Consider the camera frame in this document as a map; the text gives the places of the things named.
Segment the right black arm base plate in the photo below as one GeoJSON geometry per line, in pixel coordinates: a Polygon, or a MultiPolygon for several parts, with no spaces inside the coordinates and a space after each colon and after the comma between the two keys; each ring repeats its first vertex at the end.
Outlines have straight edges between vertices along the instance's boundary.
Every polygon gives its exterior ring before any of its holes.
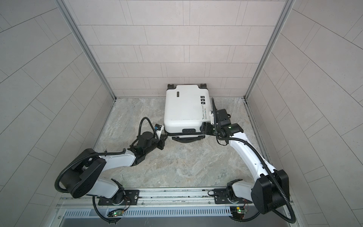
{"type": "Polygon", "coordinates": [[[231,189],[216,188],[208,192],[208,196],[214,198],[215,204],[252,204],[253,202],[244,198],[235,197],[231,189]]]}

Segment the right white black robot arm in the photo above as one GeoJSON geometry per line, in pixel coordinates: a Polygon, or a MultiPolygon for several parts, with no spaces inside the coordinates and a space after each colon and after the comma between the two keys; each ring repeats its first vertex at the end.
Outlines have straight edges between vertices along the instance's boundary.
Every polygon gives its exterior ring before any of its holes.
{"type": "Polygon", "coordinates": [[[217,109],[214,100],[211,103],[208,134],[215,136],[217,141],[225,141],[226,145],[230,145],[247,165],[254,179],[253,183],[242,179],[229,182],[226,187],[228,200],[233,203],[241,199],[251,201],[259,213],[272,211],[280,217],[283,214],[277,209],[286,206],[290,216],[284,219],[292,223],[295,214],[290,203],[287,173],[277,170],[250,144],[241,126],[231,123],[230,115],[225,109],[217,109]]]}

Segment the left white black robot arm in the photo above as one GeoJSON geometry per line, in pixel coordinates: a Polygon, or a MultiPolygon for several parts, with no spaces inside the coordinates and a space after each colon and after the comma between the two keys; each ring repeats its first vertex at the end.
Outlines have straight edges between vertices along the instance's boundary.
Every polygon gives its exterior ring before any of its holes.
{"type": "Polygon", "coordinates": [[[115,179],[102,179],[101,173],[118,167],[136,166],[154,149],[162,150],[167,138],[162,134],[163,129],[162,125],[156,124],[153,132],[138,135],[137,144],[121,152],[84,150],[59,173],[54,183],[55,189],[69,193],[73,198],[89,195],[120,200],[125,195],[124,187],[115,179]]]}

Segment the white suitcase black lining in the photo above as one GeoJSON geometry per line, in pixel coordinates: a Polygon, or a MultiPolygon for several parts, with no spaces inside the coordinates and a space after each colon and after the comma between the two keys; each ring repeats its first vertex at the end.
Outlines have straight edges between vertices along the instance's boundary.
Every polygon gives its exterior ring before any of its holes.
{"type": "Polygon", "coordinates": [[[206,84],[168,84],[164,110],[164,131],[168,139],[191,143],[208,138],[211,101],[206,84]]]}

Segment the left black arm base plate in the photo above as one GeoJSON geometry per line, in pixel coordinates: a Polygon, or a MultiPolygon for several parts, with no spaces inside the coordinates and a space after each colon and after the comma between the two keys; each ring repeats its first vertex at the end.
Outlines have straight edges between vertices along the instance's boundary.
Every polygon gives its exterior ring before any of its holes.
{"type": "Polygon", "coordinates": [[[129,206],[137,205],[140,195],[140,190],[125,190],[122,193],[117,193],[114,197],[108,199],[99,197],[99,206],[129,206]]]}

